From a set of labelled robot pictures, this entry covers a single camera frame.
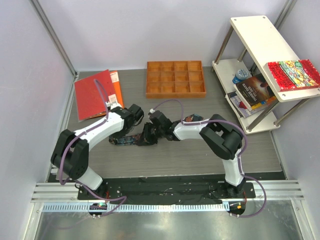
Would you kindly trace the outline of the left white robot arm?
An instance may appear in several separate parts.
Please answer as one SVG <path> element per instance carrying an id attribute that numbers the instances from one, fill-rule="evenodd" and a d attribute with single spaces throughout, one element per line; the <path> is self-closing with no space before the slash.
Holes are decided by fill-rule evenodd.
<path id="1" fill-rule="evenodd" d="M 89 194 L 100 200 L 107 192 L 103 178 L 89 167 L 89 152 L 111 135 L 121 138 L 143 119 L 144 111 L 136 104 L 123 108 L 119 103 L 108 103 L 108 114 L 91 125 L 76 131 L 65 129 L 58 137 L 51 163 L 74 181 L 89 188 Z"/>

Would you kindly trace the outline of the floral navy necktie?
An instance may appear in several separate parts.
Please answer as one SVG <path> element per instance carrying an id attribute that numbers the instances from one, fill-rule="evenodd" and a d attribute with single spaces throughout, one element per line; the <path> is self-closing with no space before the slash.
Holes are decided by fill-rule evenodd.
<path id="1" fill-rule="evenodd" d="M 204 118 L 198 114 L 191 114 L 183 119 L 184 122 L 197 122 L 202 121 Z M 131 145 L 138 145 L 139 140 L 141 138 L 141 133 L 133 134 L 123 137 L 114 137 L 110 136 L 108 141 L 110 144 L 114 146 L 131 146 Z"/>

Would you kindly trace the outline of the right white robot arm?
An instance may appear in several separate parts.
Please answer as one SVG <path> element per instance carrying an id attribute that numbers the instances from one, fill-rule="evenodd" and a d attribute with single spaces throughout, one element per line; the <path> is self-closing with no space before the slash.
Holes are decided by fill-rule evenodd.
<path id="1" fill-rule="evenodd" d="M 222 159 L 226 193 L 233 198 L 243 193 L 246 183 L 241 163 L 244 134 L 237 125 L 226 121 L 219 114 L 214 114 L 209 119 L 193 114 L 171 121 L 161 111 L 152 109 L 149 122 L 144 124 L 136 145 L 152 146 L 162 138 L 177 142 L 203 140 L 213 153 Z"/>

